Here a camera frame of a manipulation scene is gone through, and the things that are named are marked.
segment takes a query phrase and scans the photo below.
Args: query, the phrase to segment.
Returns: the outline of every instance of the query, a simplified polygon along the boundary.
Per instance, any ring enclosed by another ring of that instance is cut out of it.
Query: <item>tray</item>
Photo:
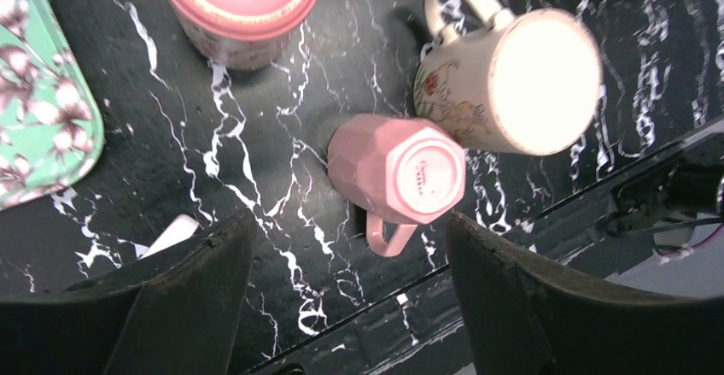
[[[0,0],[0,209],[75,183],[102,146],[101,113],[48,0]]]

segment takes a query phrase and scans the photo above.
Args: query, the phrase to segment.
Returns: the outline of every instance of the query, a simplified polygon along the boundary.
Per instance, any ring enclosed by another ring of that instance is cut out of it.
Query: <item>white mug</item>
[[[417,114],[471,149],[550,155],[588,128],[598,102],[598,46],[561,9],[515,16],[498,0],[465,0],[484,27],[461,36],[424,0],[441,45],[415,78]]]

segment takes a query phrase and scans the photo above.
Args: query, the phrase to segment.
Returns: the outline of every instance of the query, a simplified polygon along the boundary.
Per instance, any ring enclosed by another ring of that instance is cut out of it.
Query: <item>mug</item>
[[[465,153],[429,120],[358,114],[337,129],[327,157],[332,185],[367,210],[367,243],[385,257],[463,198]],[[388,243],[384,221],[398,224]]]
[[[231,69],[256,70],[287,48],[317,0],[169,0],[189,41]]]
[[[591,33],[561,9],[515,16],[498,0],[465,0],[482,29],[461,36],[424,0],[441,45],[417,71],[417,115],[471,149],[550,155],[588,128],[602,67]]]

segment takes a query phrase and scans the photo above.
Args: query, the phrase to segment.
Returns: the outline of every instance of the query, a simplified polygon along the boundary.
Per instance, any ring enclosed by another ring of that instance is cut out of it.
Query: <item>pink container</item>
[[[317,0],[169,0],[191,43],[224,66],[255,70],[279,57]]]
[[[465,153],[426,119],[358,114],[337,129],[327,160],[335,189],[367,210],[367,242],[385,257],[463,198]],[[399,224],[389,243],[384,221]]]

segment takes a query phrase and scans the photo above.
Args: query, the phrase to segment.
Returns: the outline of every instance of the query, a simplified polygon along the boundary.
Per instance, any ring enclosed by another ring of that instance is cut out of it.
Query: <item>black countertop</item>
[[[469,151],[456,207],[504,233],[722,113],[724,0],[502,0],[576,14],[602,50],[594,121],[549,157]],[[0,213],[0,295],[59,290],[133,262],[178,214],[203,227],[251,208],[260,245],[235,368],[279,354],[444,267],[445,218],[403,254],[372,254],[363,214],[330,187],[325,150],[354,114],[414,114],[431,49],[422,0],[318,0],[258,73],[202,59],[167,0],[50,0],[103,111],[95,170]],[[451,20],[480,23],[459,0]]]

